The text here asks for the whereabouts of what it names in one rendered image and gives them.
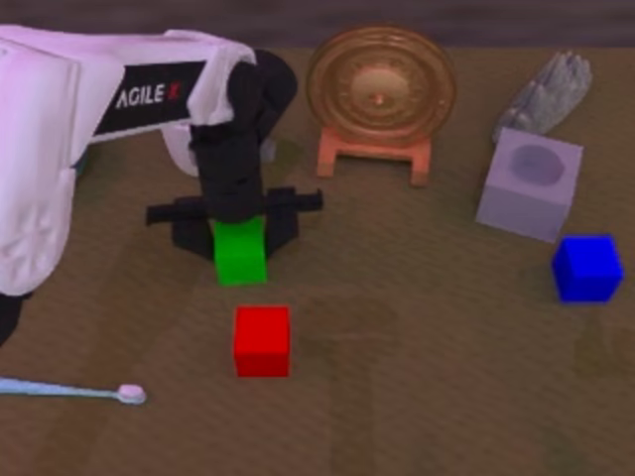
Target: red letter x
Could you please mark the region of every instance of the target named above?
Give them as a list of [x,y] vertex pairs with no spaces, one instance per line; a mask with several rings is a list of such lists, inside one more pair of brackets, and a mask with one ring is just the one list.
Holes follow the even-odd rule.
[[168,89],[168,99],[178,99],[181,93],[181,84],[179,82],[173,82]]

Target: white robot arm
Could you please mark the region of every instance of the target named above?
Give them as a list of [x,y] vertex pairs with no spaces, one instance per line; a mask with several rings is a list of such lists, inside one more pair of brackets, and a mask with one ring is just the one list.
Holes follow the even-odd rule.
[[[168,139],[174,128],[230,121],[225,86],[240,61],[255,63],[253,50],[199,32],[0,26],[0,294],[25,295],[58,265],[72,166],[90,143],[155,129]],[[188,155],[170,152],[192,175]]]

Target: blue cube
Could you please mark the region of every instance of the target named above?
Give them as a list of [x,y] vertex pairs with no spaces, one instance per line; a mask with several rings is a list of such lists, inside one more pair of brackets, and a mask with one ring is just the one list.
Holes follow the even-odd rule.
[[608,302],[624,279],[611,235],[568,235],[552,261],[562,302]]

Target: green cube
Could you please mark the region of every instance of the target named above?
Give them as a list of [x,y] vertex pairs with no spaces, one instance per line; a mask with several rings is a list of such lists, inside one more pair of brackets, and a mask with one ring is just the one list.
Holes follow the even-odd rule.
[[237,224],[213,223],[214,263],[222,286],[267,283],[265,220],[257,216]]

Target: red cube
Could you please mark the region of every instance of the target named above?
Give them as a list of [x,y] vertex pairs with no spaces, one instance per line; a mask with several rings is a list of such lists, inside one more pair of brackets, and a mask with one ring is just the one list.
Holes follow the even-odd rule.
[[288,377],[291,323],[287,306],[239,306],[234,327],[238,377]]

